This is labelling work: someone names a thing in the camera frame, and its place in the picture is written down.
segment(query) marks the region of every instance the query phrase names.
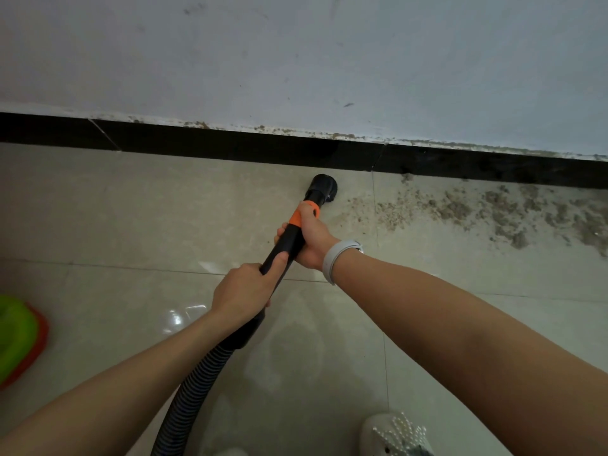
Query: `wristband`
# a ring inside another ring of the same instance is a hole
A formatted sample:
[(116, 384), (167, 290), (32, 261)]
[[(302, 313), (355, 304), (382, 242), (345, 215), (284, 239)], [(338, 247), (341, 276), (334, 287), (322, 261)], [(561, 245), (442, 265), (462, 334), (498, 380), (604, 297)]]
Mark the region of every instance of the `wristband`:
[(357, 248), (359, 251), (363, 252), (363, 247), (358, 241), (343, 240), (333, 245), (325, 255), (325, 258), (323, 259), (323, 276), (331, 284), (336, 284), (334, 283), (334, 280), (331, 277), (331, 272), (334, 268), (334, 263), (336, 262), (336, 259), (338, 259), (338, 256), (340, 254), (344, 253), (347, 249), (350, 248)]

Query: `white wall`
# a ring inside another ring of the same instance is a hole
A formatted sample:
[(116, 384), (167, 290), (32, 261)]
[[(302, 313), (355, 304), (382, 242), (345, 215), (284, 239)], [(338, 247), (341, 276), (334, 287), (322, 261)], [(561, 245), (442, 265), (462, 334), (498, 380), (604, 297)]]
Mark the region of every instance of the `white wall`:
[(4, 111), (608, 155), (608, 0), (0, 0), (0, 12)]

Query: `shoe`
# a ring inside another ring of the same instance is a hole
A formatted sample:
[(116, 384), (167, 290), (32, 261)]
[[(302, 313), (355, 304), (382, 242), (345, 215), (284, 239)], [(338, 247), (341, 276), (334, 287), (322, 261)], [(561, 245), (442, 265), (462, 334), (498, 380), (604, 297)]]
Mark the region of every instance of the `shoe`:
[(359, 437), (361, 456), (433, 456), (426, 429), (403, 413), (374, 415), (365, 420)]
[(228, 448), (216, 453), (214, 456), (247, 456), (247, 453), (241, 448)]

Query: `person's right arm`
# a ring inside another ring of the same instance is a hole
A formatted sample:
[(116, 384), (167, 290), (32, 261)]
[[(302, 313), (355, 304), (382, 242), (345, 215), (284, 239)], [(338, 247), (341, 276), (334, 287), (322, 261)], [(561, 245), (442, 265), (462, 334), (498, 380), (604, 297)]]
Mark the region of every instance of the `person's right arm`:
[[(338, 242), (299, 207), (322, 268)], [(384, 333), (462, 401), (516, 456), (608, 454), (608, 375), (467, 291), (350, 249), (332, 276)]]

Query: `tile floor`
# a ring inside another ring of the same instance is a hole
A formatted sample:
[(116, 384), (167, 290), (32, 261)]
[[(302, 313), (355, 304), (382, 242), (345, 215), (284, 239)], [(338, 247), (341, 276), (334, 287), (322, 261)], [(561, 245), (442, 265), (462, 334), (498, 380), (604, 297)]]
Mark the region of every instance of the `tile floor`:
[[(46, 351), (0, 394), (0, 435), (206, 310), (261, 261), (317, 168), (0, 145), (0, 292), (49, 319)], [(608, 371), (608, 193), (323, 170), (322, 217), (380, 259), (457, 284)], [(294, 265), (222, 372), (189, 454), (356, 453), (369, 414), (404, 410), (437, 455), (508, 454), (338, 288)], [(130, 454), (148, 454), (163, 412)]]

